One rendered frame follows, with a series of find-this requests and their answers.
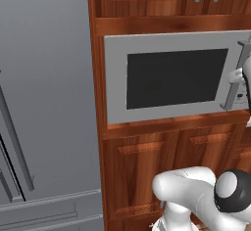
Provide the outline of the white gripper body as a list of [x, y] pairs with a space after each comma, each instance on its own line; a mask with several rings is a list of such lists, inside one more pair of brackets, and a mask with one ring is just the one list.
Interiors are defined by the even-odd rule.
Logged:
[[244, 82], [245, 79], [244, 79], [244, 77], [243, 77], [242, 69], [236, 69], [236, 70], [232, 71], [232, 72], [228, 75], [227, 81], [228, 81], [230, 84]]

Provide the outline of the grey fridge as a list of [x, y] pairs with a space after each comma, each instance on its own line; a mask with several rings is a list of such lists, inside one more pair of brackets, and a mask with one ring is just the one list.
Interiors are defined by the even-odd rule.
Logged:
[[0, 112], [0, 223], [76, 211], [10, 231], [104, 231], [87, 0], [0, 0], [0, 86], [34, 185]]

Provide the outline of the brown wooden cupboard frame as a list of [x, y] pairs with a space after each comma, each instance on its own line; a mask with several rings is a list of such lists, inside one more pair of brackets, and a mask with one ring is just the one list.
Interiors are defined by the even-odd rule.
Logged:
[[251, 41], [251, 15], [101, 18], [88, 0], [105, 231], [150, 231], [162, 209], [108, 219], [107, 140], [220, 124], [251, 126], [248, 109], [226, 111], [227, 75]]

